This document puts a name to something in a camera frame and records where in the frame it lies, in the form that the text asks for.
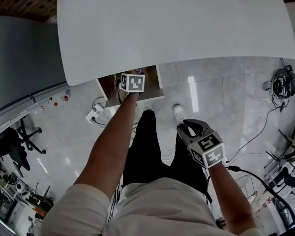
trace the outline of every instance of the sleeve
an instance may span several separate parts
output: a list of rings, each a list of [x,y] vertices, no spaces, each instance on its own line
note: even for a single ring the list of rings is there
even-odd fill
[[[69,187],[44,218],[41,236],[101,235],[108,217],[108,197],[86,184]]]
[[[258,228],[250,228],[245,232],[241,233],[239,236],[262,236],[262,233]]]

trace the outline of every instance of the white sneaker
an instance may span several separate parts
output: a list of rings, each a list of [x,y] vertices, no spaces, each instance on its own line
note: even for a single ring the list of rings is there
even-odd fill
[[[177,125],[183,124],[183,120],[187,119],[187,113],[180,104],[173,106],[173,114],[177,121]]]
[[[150,101],[139,102],[138,106],[142,110],[142,112],[144,112],[146,110],[152,110],[152,106],[151,106]]]

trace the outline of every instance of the black pants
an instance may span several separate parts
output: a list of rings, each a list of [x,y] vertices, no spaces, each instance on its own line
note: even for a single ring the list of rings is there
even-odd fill
[[[189,133],[185,124],[179,127]],[[179,134],[176,136],[176,151],[171,166],[162,162],[156,134],[155,114],[147,110],[140,118],[136,136],[127,155],[123,171],[123,186],[130,183],[149,183],[162,177],[176,179],[204,194],[207,192],[203,169],[201,165],[193,161]]]

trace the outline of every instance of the marble floor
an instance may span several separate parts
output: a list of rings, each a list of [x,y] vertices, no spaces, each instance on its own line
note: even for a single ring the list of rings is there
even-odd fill
[[[293,66],[295,73],[295,60],[285,62]],[[172,107],[176,103],[185,108],[188,118],[204,120],[218,131],[225,143],[227,158],[231,159],[264,127],[267,113],[274,106],[269,92],[262,90],[262,84],[280,67],[279,59],[262,57],[197,59],[160,65],[165,98],[151,101],[151,107],[156,114],[163,162],[171,164],[175,155],[176,122]],[[85,120],[93,100],[100,96],[96,82],[87,82],[71,88],[67,103],[49,106],[43,112],[27,116],[25,123],[29,130],[34,126],[43,130],[42,134],[33,137],[33,141],[47,151],[46,155],[28,152],[31,171],[23,170],[27,184],[35,188],[39,183],[37,190],[40,193],[50,185],[57,199],[72,185],[103,130]],[[115,111],[105,110],[102,121],[107,123],[106,118]],[[135,122],[141,114],[139,106]],[[279,151],[284,144],[278,129],[289,136],[294,124],[295,95],[283,112],[275,110],[268,115],[264,132],[238,153],[232,165],[262,177],[264,165],[269,160],[265,151]],[[4,163],[13,169],[9,157],[4,157]],[[238,179],[245,174],[232,175]],[[260,183],[251,181],[249,176],[240,178],[238,184],[247,196],[253,189],[260,190]],[[220,209],[211,183],[209,193],[213,198],[213,214],[218,217]]]

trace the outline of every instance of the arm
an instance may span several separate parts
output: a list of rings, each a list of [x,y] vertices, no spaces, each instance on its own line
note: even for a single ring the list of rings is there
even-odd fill
[[[218,163],[208,171],[228,230],[239,235],[255,228],[251,206],[224,165]]]
[[[88,162],[74,184],[84,183],[110,199],[120,181],[130,145],[138,93],[129,95],[96,140]]]

